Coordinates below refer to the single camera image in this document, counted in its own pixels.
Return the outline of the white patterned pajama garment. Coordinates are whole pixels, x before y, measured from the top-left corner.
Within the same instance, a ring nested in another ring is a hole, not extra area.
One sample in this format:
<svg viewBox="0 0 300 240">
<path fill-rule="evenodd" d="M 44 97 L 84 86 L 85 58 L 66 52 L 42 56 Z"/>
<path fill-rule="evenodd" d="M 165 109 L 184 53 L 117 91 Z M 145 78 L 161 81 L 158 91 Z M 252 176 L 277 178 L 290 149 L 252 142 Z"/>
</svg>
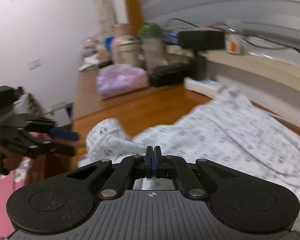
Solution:
<svg viewBox="0 0 300 240">
<path fill-rule="evenodd" d="M 171 125 L 158 125 L 130 137 L 119 120 L 99 122 L 86 138 L 82 167 L 101 159 L 119 163 L 143 155 L 148 146 L 189 163 L 205 158 L 262 178 L 295 193 L 300 201 L 300 136 L 253 106 L 236 87 L 219 92 Z M 294 224 L 300 231 L 300 213 Z"/>
</svg>

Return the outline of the pink plastic bag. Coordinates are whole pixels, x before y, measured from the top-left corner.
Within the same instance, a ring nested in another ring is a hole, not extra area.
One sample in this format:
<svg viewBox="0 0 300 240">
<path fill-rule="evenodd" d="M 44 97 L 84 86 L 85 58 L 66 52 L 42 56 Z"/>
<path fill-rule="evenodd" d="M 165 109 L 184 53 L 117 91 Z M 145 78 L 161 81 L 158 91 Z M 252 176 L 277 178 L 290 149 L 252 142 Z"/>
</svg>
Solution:
<svg viewBox="0 0 300 240">
<path fill-rule="evenodd" d="M 104 100 L 149 87 L 147 72 L 129 64 L 114 64 L 98 71 L 96 88 Z"/>
</svg>

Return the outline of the white power strip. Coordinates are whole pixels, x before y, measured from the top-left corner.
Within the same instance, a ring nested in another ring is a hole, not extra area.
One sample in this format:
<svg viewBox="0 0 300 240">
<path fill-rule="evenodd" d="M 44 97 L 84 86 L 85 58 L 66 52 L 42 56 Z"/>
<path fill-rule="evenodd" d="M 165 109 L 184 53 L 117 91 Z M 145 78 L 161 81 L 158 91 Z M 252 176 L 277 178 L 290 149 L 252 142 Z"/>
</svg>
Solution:
<svg viewBox="0 0 300 240">
<path fill-rule="evenodd" d="M 184 79 L 184 87 L 189 91 L 193 91 L 213 99 L 225 88 L 225 85 L 212 80 L 197 81 L 186 77 Z"/>
</svg>

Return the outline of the black flat case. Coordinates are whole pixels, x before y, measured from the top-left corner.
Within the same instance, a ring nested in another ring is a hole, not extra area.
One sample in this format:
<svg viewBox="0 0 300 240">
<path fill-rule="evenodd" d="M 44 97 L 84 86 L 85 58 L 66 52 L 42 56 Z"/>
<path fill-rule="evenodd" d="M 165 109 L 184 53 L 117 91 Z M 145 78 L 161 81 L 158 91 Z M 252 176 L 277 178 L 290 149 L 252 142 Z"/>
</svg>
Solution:
<svg viewBox="0 0 300 240">
<path fill-rule="evenodd" d="M 149 74 L 149 84 L 152 87 L 164 87 L 183 83 L 186 77 L 192 77 L 195 67 L 192 64 L 173 63 L 158 66 Z"/>
</svg>

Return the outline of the white cream tumbler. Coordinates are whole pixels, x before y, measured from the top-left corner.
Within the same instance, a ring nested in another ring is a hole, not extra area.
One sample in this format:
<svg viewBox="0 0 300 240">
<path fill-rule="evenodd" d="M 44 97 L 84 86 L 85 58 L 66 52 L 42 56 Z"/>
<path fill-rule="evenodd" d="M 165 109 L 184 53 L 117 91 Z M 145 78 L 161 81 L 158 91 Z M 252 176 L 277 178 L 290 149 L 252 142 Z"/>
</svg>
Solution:
<svg viewBox="0 0 300 240">
<path fill-rule="evenodd" d="M 126 40 L 120 44 L 120 51 L 122 56 L 122 64 L 129 64 L 132 67 L 139 67 L 139 54 L 141 51 L 138 40 Z"/>
</svg>

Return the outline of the beige window sill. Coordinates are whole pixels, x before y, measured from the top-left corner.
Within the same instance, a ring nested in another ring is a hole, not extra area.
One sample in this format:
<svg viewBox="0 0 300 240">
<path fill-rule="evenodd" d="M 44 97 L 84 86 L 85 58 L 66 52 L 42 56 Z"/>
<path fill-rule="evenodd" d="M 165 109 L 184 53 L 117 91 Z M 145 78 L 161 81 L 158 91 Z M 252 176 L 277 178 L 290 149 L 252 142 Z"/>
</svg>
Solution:
<svg viewBox="0 0 300 240">
<path fill-rule="evenodd" d="M 300 92 L 300 68 L 283 62 L 254 55 L 234 55 L 223 50 L 199 51 L 213 63 L 227 65 L 283 84 Z"/>
</svg>

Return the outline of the green lid shaker bottle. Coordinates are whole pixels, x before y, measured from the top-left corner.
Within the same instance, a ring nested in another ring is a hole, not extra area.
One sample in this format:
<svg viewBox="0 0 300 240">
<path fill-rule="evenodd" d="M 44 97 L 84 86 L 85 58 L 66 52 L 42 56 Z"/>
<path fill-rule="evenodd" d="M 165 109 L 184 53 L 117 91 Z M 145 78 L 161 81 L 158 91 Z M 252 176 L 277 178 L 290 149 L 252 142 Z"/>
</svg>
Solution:
<svg viewBox="0 0 300 240">
<path fill-rule="evenodd" d="M 163 30 L 160 25 L 149 22 L 144 22 L 139 30 L 148 74 L 152 73 L 154 68 L 167 64 L 162 33 Z"/>
</svg>

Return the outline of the pink thermos bottle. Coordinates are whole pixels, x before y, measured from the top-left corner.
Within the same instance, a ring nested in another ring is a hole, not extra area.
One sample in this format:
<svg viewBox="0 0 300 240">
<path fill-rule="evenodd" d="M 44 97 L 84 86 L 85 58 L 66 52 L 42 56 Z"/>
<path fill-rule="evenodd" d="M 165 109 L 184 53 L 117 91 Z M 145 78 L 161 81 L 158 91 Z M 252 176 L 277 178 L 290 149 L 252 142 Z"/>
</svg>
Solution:
<svg viewBox="0 0 300 240">
<path fill-rule="evenodd" d="M 114 38 L 111 42 L 111 54 L 114 64 L 122 63 L 122 56 L 120 51 L 120 44 L 123 41 L 129 40 L 132 38 L 131 27 L 128 23 L 120 23 L 113 25 L 113 34 Z"/>
</svg>

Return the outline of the black box on stand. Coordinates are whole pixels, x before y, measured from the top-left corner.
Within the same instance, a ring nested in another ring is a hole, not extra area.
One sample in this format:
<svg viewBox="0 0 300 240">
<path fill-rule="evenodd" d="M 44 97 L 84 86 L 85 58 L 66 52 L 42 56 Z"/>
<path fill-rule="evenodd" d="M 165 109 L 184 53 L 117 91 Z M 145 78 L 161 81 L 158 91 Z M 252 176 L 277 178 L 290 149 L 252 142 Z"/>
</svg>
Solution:
<svg viewBox="0 0 300 240">
<path fill-rule="evenodd" d="M 225 32 L 213 29 L 193 29 L 179 32 L 179 46 L 192 51 L 189 59 L 190 78 L 200 81 L 206 78 L 206 56 L 199 52 L 225 49 Z"/>
</svg>

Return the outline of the small orange label bottle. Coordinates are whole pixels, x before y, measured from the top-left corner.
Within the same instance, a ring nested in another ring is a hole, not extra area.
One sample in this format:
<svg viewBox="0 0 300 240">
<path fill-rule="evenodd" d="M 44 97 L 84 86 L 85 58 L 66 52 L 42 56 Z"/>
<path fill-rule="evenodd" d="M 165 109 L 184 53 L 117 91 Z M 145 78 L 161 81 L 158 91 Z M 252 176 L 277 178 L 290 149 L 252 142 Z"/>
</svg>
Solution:
<svg viewBox="0 0 300 240">
<path fill-rule="evenodd" d="M 243 53 L 243 40 L 241 35 L 226 34 L 225 35 L 225 50 L 227 53 L 234 55 L 242 55 Z"/>
</svg>

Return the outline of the grey roller window blind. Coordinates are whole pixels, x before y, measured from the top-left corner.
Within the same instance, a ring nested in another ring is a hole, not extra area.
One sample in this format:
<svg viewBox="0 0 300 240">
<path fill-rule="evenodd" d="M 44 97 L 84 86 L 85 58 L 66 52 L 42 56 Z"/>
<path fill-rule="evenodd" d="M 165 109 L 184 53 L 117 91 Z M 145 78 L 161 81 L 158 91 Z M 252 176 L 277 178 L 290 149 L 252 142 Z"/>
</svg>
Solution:
<svg viewBox="0 0 300 240">
<path fill-rule="evenodd" d="M 237 20 L 300 31 L 300 0 L 140 0 L 150 22 L 182 18 L 193 23 Z"/>
</svg>

